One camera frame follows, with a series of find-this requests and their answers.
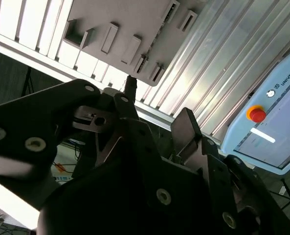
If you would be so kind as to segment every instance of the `gray panel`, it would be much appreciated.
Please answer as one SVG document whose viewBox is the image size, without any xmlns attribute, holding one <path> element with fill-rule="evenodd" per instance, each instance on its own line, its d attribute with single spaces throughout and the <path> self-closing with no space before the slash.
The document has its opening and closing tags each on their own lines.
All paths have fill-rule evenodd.
<svg viewBox="0 0 290 235">
<path fill-rule="evenodd" d="M 168 67 L 187 36 L 191 24 L 187 26 L 187 30 L 179 28 L 187 17 L 188 10 L 199 13 L 205 5 L 204 2 L 195 0 L 178 2 L 175 0 L 74 0 L 69 19 L 79 19 L 76 27 L 78 34 L 83 34 L 89 28 L 95 30 L 93 40 L 83 50 L 84 52 L 150 85 L 156 85 L 158 80 L 150 80 L 149 77 L 157 63 L 165 69 Z M 167 23 L 163 24 L 165 18 L 168 18 Z M 112 35 L 113 41 L 110 38 L 105 41 L 108 33 L 110 37 L 114 32 L 109 31 L 108 25 L 111 22 L 115 22 L 119 29 L 115 38 Z M 133 35 L 141 38 L 141 43 L 129 62 L 125 61 L 125 53 L 129 50 Z M 139 69 L 135 69 L 136 65 L 141 55 L 148 51 L 150 51 L 148 64 L 137 73 Z"/>
</svg>

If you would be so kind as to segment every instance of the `bolt hole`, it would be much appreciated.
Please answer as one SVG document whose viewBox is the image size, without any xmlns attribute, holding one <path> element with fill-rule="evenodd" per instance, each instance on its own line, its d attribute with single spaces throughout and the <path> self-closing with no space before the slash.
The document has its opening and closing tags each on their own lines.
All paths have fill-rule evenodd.
<svg viewBox="0 0 290 235">
<path fill-rule="evenodd" d="M 167 196 L 164 192 L 162 192 L 162 193 L 160 194 L 160 196 L 162 197 L 163 200 L 168 199 L 168 196 Z"/>
<path fill-rule="evenodd" d="M 85 86 L 86 90 L 90 91 L 90 92 L 93 92 L 95 91 L 94 87 L 91 87 L 91 86 Z"/>
<path fill-rule="evenodd" d="M 152 149 L 149 148 L 149 147 L 145 147 L 145 150 L 146 150 L 147 153 L 152 153 Z"/>
<path fill-rule="evenodd" d="M 124 96 L 121 96 L 121 99 L 122 99 L 124 102 L 129 102 L 129 100 L 128 100 L 126 97 L 124 97 Z"/>
<path fill-rule="evenodd" d="M 95 120 L 95 125 L 96 126 L 102 126 L 106 123 L 106 119 L 103 117 L 97 117 Z"/>
<path fill-rule="evenodd" d="M 32 147 L 40 147 L 41 143 L 39 141 L 32 141 L 30 146 L 32 146 Z"/>
<path fill-rule="evenodd" d="M 139 130 L 139 133 L 140 133 L 142 136 L 145 136 L 145 135 L 146 135 L 146 132 L 143 131 L 143 130 Z"/>
</svg>

